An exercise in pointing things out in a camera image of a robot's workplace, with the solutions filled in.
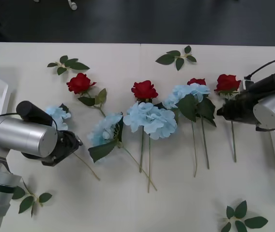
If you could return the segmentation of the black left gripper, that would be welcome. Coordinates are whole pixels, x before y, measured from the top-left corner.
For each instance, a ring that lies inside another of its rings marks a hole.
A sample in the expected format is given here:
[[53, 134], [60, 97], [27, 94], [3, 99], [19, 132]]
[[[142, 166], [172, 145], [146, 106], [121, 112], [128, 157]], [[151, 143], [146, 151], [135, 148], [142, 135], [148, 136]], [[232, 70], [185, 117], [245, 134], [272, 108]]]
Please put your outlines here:
[[83, 142], [71, 131], [57, 131], [58, 138], [54, 150], [46, 158], [42, 159], [44, 166], [55, 166], [62, 160], [73, 154], [83, 145]]

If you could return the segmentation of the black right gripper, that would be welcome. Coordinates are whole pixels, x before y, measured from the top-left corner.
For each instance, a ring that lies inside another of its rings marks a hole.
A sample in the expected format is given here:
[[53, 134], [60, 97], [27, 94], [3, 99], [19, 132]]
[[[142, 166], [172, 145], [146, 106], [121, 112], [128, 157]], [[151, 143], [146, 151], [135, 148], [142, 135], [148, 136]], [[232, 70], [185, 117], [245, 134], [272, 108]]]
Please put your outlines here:
[[247, 93], [239, 93], [231, 100], [225, 100], [225, 103], [217, 110], [216, 115], [222, 116], [227, 121], [247, 123]]

